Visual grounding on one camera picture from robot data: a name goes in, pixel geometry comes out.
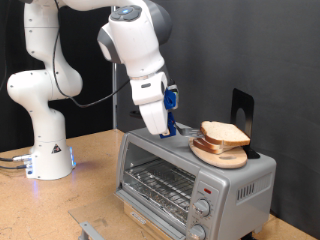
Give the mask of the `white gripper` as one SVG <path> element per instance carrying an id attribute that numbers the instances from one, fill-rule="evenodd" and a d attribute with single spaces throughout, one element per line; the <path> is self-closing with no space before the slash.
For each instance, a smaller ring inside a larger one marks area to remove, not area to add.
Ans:
<path id="1" fill-rule="evenodd" d="M 131 80 L 132 99 L 139 106 L 141 116 L 152 135 L 165 138 L 168 132 L 168 113 L 164 105 L 164 91 L 167 87 L 166 75 L 157 73 L 148 79 Z"/>

